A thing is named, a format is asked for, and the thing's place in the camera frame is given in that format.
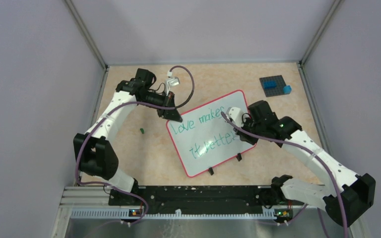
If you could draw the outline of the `pink framed whiteboard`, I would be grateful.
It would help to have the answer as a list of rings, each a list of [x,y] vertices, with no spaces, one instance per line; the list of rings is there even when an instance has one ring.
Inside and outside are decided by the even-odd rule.
[[[235,90],[183,113],[182,122],[169,120],[166,129],[188,177],[195,177],[254,146],[242,142],[221,116],[231,107],[247,113],[242,90]]]

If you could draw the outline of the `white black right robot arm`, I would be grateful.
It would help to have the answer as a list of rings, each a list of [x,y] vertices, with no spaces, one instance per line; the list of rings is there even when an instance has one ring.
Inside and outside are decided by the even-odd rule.
[[[336,161],[294,119],[279,119],[267,101],[249,105],[246,113],[232,107],[226,116],[241,141],[251,145],[259,139],[274,142],[299,159],[321,181],[321,184],[313,184],[290,175],[274,177],[270,192],[265,196],[267,202],[300,201],[325,211],[335,223],[348,227],[372,207],[376,180],[370,174],[359,175]]]

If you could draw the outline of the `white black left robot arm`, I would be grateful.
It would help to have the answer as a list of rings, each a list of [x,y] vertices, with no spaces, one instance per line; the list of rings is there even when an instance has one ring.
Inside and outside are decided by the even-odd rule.
[[[133,188],[135,179],[119,168],[111,141],[138,105],[156,109],[160,118],[182,122],[175,105],[175,94],[171,91],[180,80],[171,71],[167,76],[164,91],[157,93],[151,89],[156,82],[155,74],[147,69],[137,69],[134,78],[117,85],[109,105],[96,123],[85,133],[78,133],[73,140],[77,172],[97,177],[105,186],[120,189],[120,198],[127,205],[138,201],[139,191]]]

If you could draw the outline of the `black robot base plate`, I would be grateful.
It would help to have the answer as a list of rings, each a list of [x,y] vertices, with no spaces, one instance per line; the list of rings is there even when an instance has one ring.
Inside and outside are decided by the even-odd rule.
[[[136,186],[133,196],[115,190],[110,192],[110,206],[144,208],[148,214],[173,214],[180,209],[185,215],[260,214],[274,206],[299,205],[299,202],[279,197],[269,186]]]

